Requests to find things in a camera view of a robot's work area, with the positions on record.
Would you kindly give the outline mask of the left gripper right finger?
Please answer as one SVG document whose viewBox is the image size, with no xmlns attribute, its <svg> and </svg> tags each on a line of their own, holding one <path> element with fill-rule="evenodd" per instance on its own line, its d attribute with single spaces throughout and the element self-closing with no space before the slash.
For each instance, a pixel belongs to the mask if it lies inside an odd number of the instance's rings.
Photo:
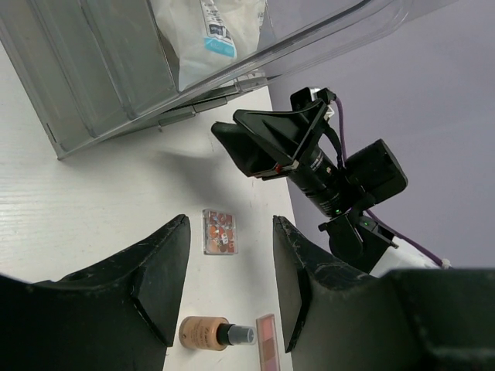
<svg viewBox="0 0 495 371">
<path fill-rule="evenodd" d="M 296 370 L 492 370 L 494 272 L 373 277 L 273 219 L 283 347 Z"/>
</svg>

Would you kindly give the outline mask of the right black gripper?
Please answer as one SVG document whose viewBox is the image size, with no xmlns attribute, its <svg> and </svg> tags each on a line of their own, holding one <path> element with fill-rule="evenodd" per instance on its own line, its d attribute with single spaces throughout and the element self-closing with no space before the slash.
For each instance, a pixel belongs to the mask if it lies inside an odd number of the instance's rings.
<svg viewBox="0 0 495 371">
<path fill-rule="evenodd" d="M 247 177 L 288 176 L 323 215 L 339 216 L 348 209 L 339 169 L 318 145 L 298 166 L 326 112 L 320 99 L 300 111 L 237 110 L 233 124 L 216 122 L 211 131 Z"/>
</svg>

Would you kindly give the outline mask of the foundation bottle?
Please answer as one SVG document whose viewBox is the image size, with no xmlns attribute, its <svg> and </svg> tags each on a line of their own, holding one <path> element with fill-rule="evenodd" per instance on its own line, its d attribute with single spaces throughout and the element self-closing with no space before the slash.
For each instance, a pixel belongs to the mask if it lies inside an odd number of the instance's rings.
<svg viewBox="0 0 495 371">
<path fill-rule="evenodd" d="M 223 351 L 229 346 L 255 344 L 257 332 L 223 317 L 189 316 L 180 324 L 179 340 L 188 349 Z"/>
</svg>

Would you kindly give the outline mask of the eyeshadow palette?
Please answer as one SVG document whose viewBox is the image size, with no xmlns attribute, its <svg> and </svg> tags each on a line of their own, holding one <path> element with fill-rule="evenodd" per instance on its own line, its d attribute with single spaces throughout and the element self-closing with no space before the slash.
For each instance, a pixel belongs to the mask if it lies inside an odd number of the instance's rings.
<svg viewBox="0 0 495 371">
<path fill-rule="evenodd" d="M 234 215 L 214 209 L 204 209 L 202 218 L 203 253 L 205 255 L 237 254 L 237 231 Z"/>
</svg>

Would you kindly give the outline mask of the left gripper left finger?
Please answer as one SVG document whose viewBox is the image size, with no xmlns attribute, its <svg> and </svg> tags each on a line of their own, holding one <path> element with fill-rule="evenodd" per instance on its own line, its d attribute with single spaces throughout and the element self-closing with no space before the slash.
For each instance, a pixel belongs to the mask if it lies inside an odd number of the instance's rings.
<svg viewBox="0 0 495 371">
<path fill-rule="evenodd" d="M 161 370 L 189 260 L 178 215 L 132 246 L 59 281 L 1 278 L 3 370 Z"/>
</svg>

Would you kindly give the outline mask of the clear acrylic drawer organizer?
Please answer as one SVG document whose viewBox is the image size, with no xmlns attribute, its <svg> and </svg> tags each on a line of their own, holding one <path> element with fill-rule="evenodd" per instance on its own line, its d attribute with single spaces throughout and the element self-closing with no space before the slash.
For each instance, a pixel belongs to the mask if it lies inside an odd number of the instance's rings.
<svg viewBox="0 0 495 371">
<path fill-rule="evenodd" d="M 1 41 L 57 158 L 187 119 L 443 1 L 3 1 Z"/>
</svg>

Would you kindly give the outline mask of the white wipes pack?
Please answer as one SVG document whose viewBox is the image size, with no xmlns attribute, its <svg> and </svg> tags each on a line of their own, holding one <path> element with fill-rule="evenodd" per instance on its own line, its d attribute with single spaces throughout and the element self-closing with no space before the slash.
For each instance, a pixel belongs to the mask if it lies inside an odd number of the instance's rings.
<svg viewBox="0 0 495 371">
<path fill-rule="evenodd" d="M 265 1 L 151 2 L 160 32 L 179 60 L 178 87 L 187 87 L 254 53 Z"/>
</svg>

